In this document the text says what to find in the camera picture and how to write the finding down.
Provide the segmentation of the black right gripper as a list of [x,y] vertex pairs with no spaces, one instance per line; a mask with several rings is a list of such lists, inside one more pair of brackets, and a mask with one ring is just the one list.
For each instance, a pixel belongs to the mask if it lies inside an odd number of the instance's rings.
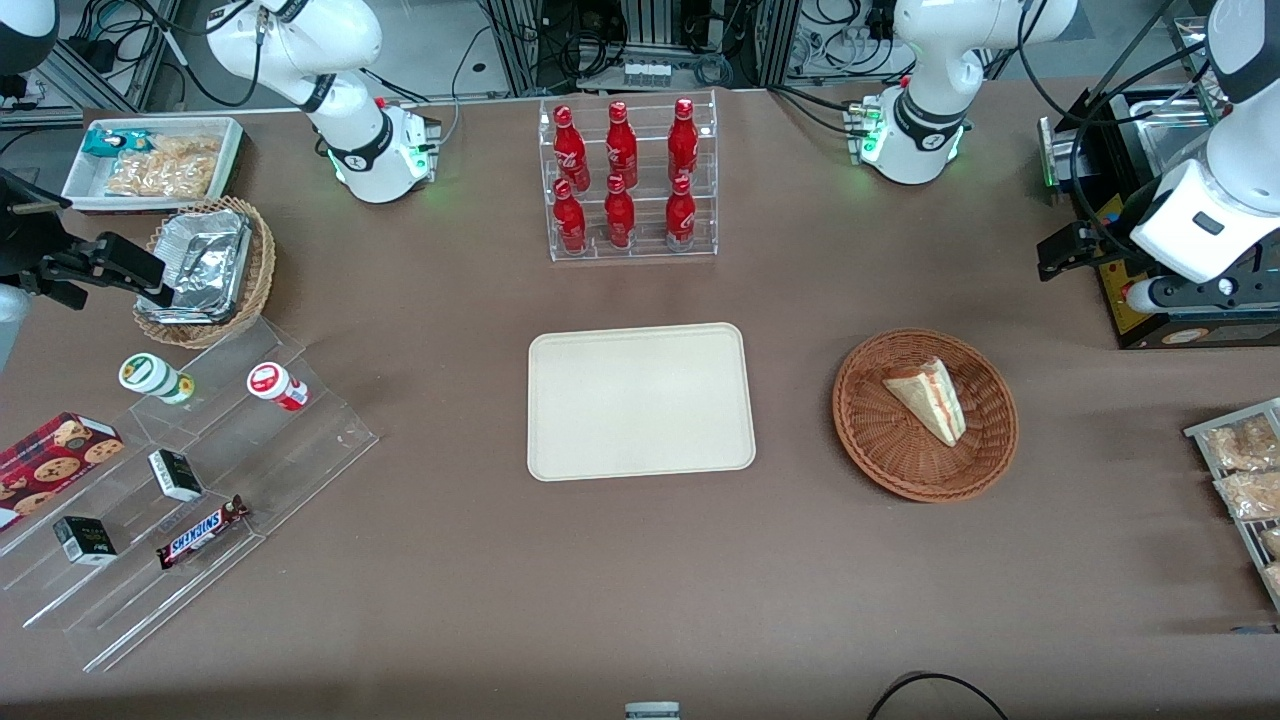
[[84,284],[146,293],[165,288],[165,264],[151,252],[118,233],[100,233],[95,249],[46,255],[31,269],[20,272],[20,290],[31,296],[51,299],[69,309],[84,309]]

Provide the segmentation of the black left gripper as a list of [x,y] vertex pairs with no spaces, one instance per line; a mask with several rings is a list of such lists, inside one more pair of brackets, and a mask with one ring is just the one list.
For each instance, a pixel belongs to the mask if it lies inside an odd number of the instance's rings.
[[[1116,219],[1106,225],[1108,246],[1124,261],[1128,273],[1149,273],[1160,264],[1132,238],[1133,231],[1147,218],[1155,201],[1158,181],[1152,179],[1130,193]],[[1087,222],[1073,222],[1037,245],[1037,273],[1048,282],[1062,272],[1088,266],[1096,255],[1098,236]]]

